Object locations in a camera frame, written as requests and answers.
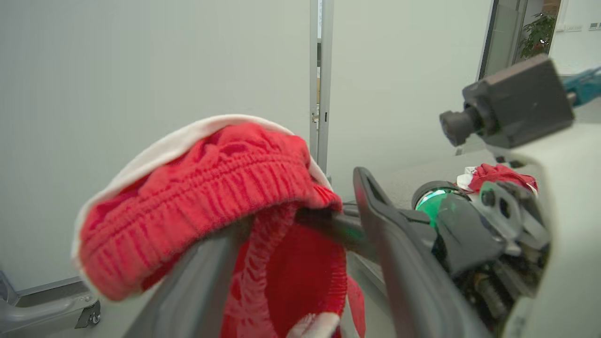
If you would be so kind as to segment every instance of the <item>red cloth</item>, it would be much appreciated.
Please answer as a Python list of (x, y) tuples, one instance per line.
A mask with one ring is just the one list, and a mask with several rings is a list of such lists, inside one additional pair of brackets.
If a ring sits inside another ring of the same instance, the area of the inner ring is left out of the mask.
[[(119, 301), (159, 281), (192, 243), (253, 215), (226, 302), (222, 336), (285, 337), (306, 315), (342, 314), (344, 248), (294, 223), (301, 207), (340, 210), (312, 180), (305, 141), (247, 123), (196, 143), (90, 210), (79, 256), (92, 284)], [(361, 290), (351, 307), (364, 336)]]
[(518, 174), (511, 168), (508, 168), (502, 164), (497, 164), (496, 167), (493, 167), (490, 164), (482, 164), (481, 166), (477, 167), (474, 172), (472, 182), (468, 185), (468, 187), (473, 191), (478, 192), (480, 191), (480, 188), (482, 188), (482, 184), (484, 184), (486, 181), (509, 181), (521, 185), (528, 190), (531, 189), (528, 186), (528, 184), (530, 184), (538, 190), (538, 185), (536, 184), (534, 177)]

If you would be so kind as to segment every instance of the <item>screw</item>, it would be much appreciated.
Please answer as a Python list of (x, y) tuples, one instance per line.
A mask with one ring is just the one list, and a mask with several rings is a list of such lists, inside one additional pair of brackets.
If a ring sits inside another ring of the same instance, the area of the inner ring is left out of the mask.
[(484, 190), (480, 193), (480, 200), (485, 206), (494, 206), (496, 202), (495, 192), (492, 190)]

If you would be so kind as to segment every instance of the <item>red fabric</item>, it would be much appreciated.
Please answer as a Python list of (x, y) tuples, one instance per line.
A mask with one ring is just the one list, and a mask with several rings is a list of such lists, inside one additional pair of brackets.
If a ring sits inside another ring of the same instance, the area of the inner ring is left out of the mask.
[(535, 189), (538, 189), (538, 185), (536, 184), (534, 177), (518, 174), (511, 168), (508, 168), (502, 164), (497, 164), (496, 167), (493, 167), (489, 164), (482, 164), (481, 166), (477, 167), (476, 171), (474, 172), (472, 182), (468, 185), (468, 187), (473, 191), (478, 192), (480, 191), (480, 188), (482, 188), (482, 184), (484, 184), (486, 181), (509, 181), (521, 185), (528, 190), (530, 190), (530, 187), (528, 186), (528, 184), (530, 184)]
[[(294, 223), (301, 207), (341, 209), (340, 198), (312, 180), (309, 163), (299, 137), (252, 123), (222, 129), (93, 206), (80, 232), (82, 267), (101, 293), (119, 301), (154, 285), (195, 241), (254, 215), (222, 336), (282, 337), (308, 314), (341, 315), (344, 248)], [(357, 313), (360, 298), (351, 304)], [(355, 311), (353, 319), (365, 326)]]

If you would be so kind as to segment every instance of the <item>green plant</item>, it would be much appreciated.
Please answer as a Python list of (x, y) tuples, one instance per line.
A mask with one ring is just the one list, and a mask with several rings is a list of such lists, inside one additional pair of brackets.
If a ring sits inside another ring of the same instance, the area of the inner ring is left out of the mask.
[(540, 53), (549, 53), (549, 48), (551, 48), (551, 38), (553, 37), (557, 17), (547, 13), (539, 13), (533, 16), (538, 17), (538, 19), (524, 26), (523, 32), (527, 33), (528, 36), (520, 41), (518, 45), (522, 48), (520, 54), (522, 58), (533, 57)]

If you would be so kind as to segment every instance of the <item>caster wheel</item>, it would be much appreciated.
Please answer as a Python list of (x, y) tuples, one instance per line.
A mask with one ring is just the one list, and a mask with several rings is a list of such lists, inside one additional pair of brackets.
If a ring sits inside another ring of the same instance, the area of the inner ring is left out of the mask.
[(92, 323), (94, 325), (98, 324), (100, 322), (100, 315), (94, 315), (92, 316)]

